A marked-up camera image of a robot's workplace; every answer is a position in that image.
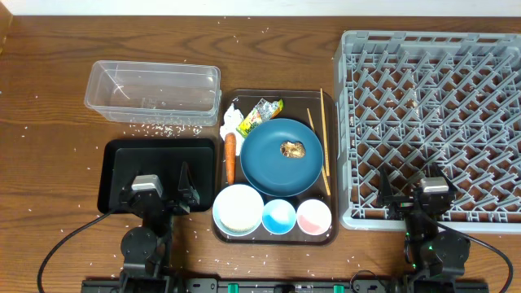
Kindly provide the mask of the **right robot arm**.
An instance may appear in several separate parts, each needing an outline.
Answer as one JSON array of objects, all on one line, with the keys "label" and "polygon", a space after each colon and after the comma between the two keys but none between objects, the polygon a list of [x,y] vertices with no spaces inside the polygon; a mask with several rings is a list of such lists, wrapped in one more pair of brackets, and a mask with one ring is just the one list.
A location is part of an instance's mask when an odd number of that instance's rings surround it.
[{"label": "right robot arm", "polygon": [[457,188],[433,164],[409,195],[392,190],[384,167],[379,169],[377,204],[388,208],[393,220],[405,222],[404,255],[414,271],[391,282],[388,292],[455,292],[456,279],[465,273],[470,241],[448,230],[439,230],[436,217],[445,213]]}]

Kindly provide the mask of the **dark blue plate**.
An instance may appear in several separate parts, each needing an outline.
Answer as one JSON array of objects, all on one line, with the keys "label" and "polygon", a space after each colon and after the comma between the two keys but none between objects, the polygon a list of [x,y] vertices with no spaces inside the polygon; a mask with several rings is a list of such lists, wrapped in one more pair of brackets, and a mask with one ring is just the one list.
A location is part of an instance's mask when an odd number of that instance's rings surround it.
[{"label": "dark blue plate", "polygon": [[[301,142],[306,150],[303,159],[284,157],[283,142]],[[317,151],[311,129],[287,118],[269,120],[245,139],[240,165],[247,181],[263,194],[292,197],[308,190],[321,176],[323,150]]]}]

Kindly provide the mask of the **brown food scrap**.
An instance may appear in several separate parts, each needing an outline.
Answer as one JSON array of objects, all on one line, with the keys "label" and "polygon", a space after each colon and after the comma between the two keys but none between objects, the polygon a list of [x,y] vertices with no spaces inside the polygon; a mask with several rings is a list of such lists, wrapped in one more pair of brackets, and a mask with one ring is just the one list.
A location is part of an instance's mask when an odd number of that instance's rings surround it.
[{"label": "brown food scrap", "polygon": [[280,151],[284,157],[290,159],[303,159],[306,155],[306,150],[301,142],[285,141],[281,144]]}]

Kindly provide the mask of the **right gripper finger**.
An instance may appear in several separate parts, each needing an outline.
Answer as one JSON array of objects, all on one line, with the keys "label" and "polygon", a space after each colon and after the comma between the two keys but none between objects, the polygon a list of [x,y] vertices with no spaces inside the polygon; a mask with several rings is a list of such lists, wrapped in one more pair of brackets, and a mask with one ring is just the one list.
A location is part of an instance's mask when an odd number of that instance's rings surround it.
[{"label": "right gripper finger", "polygon": [[447,183],[449,185],[448,191],[457,190],[457,187],[446,177],[446,175],[444,174],[444,172],[441,170],[441,168],[439,167],[439,165],[437,163],[432,163],[431,169],[432,169],[432,172],[435,175],[435,177],[443,177],[447,181]]},{"label": "right gripper finger", "polygon": [[392,186],[388,179],[387,172],[383,166],[379,168],[379,198],[393,196]]}]

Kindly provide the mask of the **light blue cup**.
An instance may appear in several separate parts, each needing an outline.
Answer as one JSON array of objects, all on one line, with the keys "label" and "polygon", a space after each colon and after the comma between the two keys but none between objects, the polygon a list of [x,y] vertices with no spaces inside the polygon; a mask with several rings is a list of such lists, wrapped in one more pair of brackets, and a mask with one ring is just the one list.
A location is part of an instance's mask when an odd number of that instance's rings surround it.
[{"label": "light blue cup", "polygon": [[283,235],[290,232],[296,224],[296,210],[286,200],[269,201],[262,212],[262,225],[271,234]]}]

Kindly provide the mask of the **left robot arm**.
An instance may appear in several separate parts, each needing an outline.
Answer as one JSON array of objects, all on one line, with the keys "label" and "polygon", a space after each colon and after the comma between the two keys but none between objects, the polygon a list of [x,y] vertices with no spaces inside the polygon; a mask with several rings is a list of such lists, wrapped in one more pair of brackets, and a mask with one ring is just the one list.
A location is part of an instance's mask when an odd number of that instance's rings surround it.
[{"label": "left robot arm", "polygon": [[188,163],[181,164],[179,179],[171,194],[164,191],[155,174],[134,176],[119,195],[120,209],[142,219],[121,240],[124,257],[120,293],[183,292],[184,281],[169,271],[173,241],[173,218],[190,213],[199,205]]}]

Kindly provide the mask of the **pink cup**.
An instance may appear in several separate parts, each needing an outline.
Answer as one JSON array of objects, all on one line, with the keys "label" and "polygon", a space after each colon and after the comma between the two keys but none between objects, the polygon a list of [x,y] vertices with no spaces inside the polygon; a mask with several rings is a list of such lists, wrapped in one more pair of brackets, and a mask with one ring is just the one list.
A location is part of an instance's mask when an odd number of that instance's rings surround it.
[{"label": "pink cup", "polygon": [[312,236],[324,234],[331,227],[331,210],[318,199],[308,199],[297,208],[296,222],[305,234]]}]

